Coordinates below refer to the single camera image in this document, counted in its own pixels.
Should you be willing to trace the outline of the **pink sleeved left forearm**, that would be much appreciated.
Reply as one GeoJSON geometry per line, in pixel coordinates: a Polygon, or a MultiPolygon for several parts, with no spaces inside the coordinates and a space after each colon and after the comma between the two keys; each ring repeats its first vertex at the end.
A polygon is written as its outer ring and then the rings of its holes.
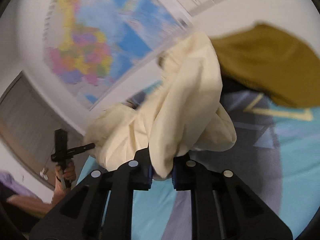
{"type": "Polygon", "coordinates": [[[61,182],[56,179],[55,190],[50,203],[43,202],[40,198],[13,195],[6,200],[6,203],[19,208],[26,213],[37,217],[43,218],[52,208],[54,208],[68,193],[71,192],[71,188],[62,188],[61,182]]]}

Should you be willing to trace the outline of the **left hand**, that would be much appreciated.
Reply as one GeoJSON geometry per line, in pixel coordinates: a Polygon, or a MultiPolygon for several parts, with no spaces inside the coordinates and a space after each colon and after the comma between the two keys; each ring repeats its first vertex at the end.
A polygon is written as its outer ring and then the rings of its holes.
{"type": "Polygon", "coordinates": [[[72,160],[68,163],[65,169],[63,169],[61,165],[55,165],[55,173],[59,181],[66,180],[74,182],[76,180],[75,165],[72,160]]]}

